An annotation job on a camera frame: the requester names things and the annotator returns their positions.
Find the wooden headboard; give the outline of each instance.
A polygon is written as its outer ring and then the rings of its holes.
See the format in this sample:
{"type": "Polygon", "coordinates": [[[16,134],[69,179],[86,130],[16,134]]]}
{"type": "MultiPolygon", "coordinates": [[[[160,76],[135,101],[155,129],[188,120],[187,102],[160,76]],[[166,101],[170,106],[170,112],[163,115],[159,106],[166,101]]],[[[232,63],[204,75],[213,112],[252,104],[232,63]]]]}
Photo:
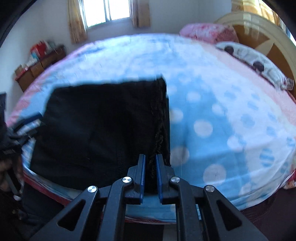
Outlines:
{"type": "MultiPolygon", "coordinates": [[[[241,44],[261,52],[288,78],[296,80],[296,46],[280,27],[248,12],[229,13],[216,23],[233,26],[241,44]]],[[[296,87],[291,93],[296,98],[296,87]]]]}

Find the dresser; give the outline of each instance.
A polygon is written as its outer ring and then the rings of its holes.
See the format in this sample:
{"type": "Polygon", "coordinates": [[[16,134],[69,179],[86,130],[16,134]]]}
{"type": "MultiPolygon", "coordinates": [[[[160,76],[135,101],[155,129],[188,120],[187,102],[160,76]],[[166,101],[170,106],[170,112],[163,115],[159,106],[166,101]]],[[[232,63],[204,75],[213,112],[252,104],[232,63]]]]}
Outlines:
{"type": "Polygon", "coordinates": [[[23,92],[30,86],[30,84],[44,72],[46,68],[53,65],[66,57],[66,51],[64,45],[59,45],[54,48],[50,53],[41,58],[36,64],[30,66],[16,77],[16,81],[19,83],[23,92]]]}

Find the curtain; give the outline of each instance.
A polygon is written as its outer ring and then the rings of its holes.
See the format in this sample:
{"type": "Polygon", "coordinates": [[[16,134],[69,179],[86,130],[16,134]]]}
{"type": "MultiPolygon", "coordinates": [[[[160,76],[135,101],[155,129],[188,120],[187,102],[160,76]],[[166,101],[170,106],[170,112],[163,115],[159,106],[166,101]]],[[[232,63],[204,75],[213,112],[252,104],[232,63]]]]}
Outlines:
{"type": "Polygon", "coordinates": [[[133,26],[150,27],[149,0],[129,0],[133,26]]]}
{"type": "Polygon", "coordinates": [[[68,0],[68,21],[72,43],[77,44],[87,40],[80,0],[68,0]]]}
{"type": "Polygon", "coordinates": [[[270,7],[262,0],[232,0],[231,11],[245,11],[262,16],[277,26],[282,27],[282,20],[270,7]]]}

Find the folded black garment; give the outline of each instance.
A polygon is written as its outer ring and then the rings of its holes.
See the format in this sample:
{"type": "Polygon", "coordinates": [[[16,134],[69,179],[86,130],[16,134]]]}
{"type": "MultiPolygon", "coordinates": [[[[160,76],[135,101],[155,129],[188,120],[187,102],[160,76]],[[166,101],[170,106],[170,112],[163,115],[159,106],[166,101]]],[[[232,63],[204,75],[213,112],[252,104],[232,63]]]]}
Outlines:
{"type": "Polygon", "coordinates": [[[154,81],[57,88],[43,117],[31,170],[59,185],[84,190],[127,175],[146,155],[145,190],[156,185],[155,154],[170,165],[166,84],[154,81]]]}

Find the person's hand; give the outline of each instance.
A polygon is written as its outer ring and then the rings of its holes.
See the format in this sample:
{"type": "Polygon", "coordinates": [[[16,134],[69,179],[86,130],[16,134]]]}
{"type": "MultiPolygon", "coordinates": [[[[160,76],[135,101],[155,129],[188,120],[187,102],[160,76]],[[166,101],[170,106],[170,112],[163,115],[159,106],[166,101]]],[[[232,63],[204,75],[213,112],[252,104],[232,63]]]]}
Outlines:
{"type": "Polygon", "coordinates": [[[10,187],[5,179],[5,172],[13,167],[18,180],[22,180],[22,156],[12,159],[0,160],[0,189],[4,192],[9,192],[10,187]]]}

